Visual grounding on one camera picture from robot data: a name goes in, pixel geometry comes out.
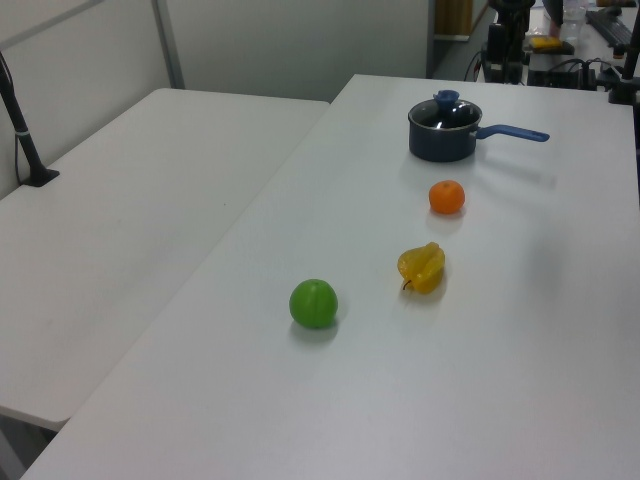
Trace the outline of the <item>black Franka gripper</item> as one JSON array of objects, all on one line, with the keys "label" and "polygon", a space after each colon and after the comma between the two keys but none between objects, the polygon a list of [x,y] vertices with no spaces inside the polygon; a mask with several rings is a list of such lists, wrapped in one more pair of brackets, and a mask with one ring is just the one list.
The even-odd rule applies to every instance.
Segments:
[{"label": "black Franka gripper", "polygon": [[486,68],[487,82],[502,81],[502,66],[507,64],[507,82],[521,83],[523,66],[523,42],[528,31],[528,23],[492,23],[489,25],[482,58],[489,63]]}]

